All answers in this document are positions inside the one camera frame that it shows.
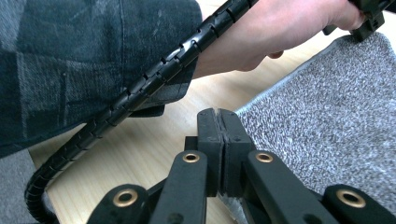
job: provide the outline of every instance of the cable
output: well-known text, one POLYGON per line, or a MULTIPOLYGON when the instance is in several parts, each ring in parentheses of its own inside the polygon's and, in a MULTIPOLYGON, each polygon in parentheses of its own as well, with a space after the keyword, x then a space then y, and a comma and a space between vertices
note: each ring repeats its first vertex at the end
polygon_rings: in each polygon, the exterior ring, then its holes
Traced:
POLYGON ((99 113, 42 164, 29 180, 24 193, 30 214, 40 223, 57 221, 57 217, 43 202, 43 194, 51 180, 87 152, 106 133, 128 118, 164 83, 195 60, 256 2, 258 0, 227 1, 199 26, 194 35, 182 42, 178 49, 161 58, 141 78, 129 86, 113 105, 99 113))

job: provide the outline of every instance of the black plastic bracket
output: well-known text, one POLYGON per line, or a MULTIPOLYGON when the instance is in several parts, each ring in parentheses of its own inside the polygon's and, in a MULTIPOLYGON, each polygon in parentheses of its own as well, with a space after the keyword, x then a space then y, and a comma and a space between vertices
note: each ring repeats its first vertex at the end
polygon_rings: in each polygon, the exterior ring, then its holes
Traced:
POLYGON ((203 224, 206 197, 241 199, 249 224, 396 223, 396 217, 350 186, 307 189, 272 152, 256 150, 232 111, 198 116, 198 136, 187 137, 169 176, 145 190, 124 185, 111 190, 88 223, 203 224))

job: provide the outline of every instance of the gray fabric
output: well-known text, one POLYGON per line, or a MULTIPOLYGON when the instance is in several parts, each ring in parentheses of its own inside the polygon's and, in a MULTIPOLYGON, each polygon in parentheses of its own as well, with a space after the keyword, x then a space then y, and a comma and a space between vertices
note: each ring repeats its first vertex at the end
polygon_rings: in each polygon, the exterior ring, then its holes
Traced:
MULTIPOLYGON (((194 0, 0 1, 0 158, 87 122, 201 20, 194 0)), ((194 67, 141 109, 182 98, 194 67)))
POLYGON ((26 184, 34 170, 27 150, 0 160, 0 223, 36 223, 23 199, 26 184))
POLYGON ((350 185, 396 215, 396 55, 383 35, 335 40, 237 114, 308 188, 350 185))

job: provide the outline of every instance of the finger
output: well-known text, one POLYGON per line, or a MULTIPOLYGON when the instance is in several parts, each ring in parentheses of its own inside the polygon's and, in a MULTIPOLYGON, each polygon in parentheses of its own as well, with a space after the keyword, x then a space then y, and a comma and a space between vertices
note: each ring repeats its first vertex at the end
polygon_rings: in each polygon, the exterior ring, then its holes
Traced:
POLYGON ((338 11, 333 24, 342 30, 356 30, 361 27, 364 20, 364 14, 346 1, 343 9, 338 11))
POLYGON ((278 59, 282 56, 283 54, 283 50, 280 52, 276 52, 276 53, 271 53, 268 55, 268 57, 272 58, 272 59, 278 59))

